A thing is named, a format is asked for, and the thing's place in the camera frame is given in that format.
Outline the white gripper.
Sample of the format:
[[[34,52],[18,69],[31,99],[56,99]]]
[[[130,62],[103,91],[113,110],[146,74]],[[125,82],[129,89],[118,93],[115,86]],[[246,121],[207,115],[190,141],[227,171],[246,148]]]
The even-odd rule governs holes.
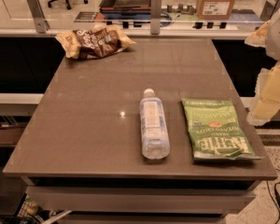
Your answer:
[[[270,22],[245,39],[245,44],[265,48],[266,54],[280,61],[280,8],[273,14]],[[269,122],[280,110],[280,62],[271,69],[262,68],[255,87],[255,96],[249,106],[247,121],[254,126]]]

